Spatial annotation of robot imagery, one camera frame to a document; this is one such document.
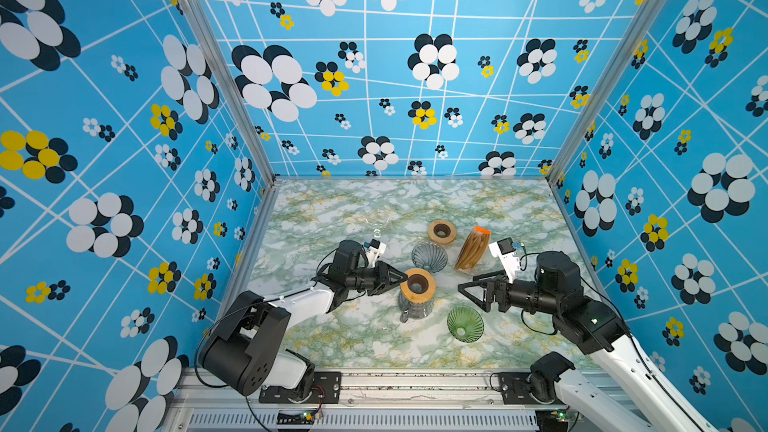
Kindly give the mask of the green glass dripper cone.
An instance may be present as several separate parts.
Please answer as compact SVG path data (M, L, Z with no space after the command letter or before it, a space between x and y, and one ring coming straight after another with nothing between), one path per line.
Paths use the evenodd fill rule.
M484 321L473 308L459 306L447 315L446 325L449 333L462 343L477 342L484 334Z

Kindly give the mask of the grey ribbed glass carafe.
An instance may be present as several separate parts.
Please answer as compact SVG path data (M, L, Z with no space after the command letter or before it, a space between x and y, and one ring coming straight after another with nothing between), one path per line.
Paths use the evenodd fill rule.
M401 311L401 323L406 323L409 320L421 320L432 313L434 308L434 299L430 298L426 302L416 303L409 300L405 295L400 293L398 296L398 307Z

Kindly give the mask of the wooden ring dripper holder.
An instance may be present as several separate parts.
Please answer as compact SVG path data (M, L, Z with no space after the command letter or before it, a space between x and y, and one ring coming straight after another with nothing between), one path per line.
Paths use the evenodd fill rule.
M437 285L434 277L424 269L411 268L407 279L400 285L401 294L413 304L427 303L434 298Z

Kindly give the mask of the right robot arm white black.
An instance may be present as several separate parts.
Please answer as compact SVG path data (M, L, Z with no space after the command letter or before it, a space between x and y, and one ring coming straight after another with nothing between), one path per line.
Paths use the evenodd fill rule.
M584 292L580 268L563 252L537 254L534 278L516 274L512 251L493 251L499 272L478 275L458 287L481 310L517 308L551 317L555 333L598 364L628 395L637 413L595 387L572 361L550 352L530 367L528 390L538 402L560 401L602 431L711 431L713 425L652 362L624 319Z

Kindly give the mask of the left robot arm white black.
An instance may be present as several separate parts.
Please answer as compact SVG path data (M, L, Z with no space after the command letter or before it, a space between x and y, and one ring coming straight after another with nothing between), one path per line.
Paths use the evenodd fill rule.
M283 348L286 332L336 310L352 292L359 298L378 296L405 283L406 273L381 260L385 250L376 239L343 240L321 259L309 285L274 298L240 293L204 336L194 368L244 397L267 387L291 401L308 398L315 390L315 365Z

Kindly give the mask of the grey glass dripper cone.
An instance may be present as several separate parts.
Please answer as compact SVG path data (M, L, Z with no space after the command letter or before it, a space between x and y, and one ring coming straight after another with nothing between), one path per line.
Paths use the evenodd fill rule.
M416 268L431 274L442 271L448 263L445 249L432 242L422 242L416 245L411 252L411 259Z

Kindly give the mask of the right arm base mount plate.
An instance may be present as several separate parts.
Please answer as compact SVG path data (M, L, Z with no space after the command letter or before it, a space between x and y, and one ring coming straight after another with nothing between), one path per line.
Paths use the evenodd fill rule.
M553 382L531 372L498 372L494 389L505 405L565 406L556 396Z

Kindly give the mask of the aluminium front rail frame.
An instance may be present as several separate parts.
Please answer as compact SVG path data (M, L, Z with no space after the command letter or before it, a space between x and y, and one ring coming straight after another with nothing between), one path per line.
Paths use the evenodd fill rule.
M320 418L304 404L267 404L213 389L188 374L163 431L685 431L687 425L634 404L604 372L574 372L562 399L513 392L500 373L469 369L344 369Z

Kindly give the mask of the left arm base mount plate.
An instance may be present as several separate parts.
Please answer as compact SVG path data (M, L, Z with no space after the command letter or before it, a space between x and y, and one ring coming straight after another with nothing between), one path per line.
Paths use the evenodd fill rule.
M261 404L320 405L337 404L342 385L339 371L315 371L305 375L295 388L263 387L258 401Z

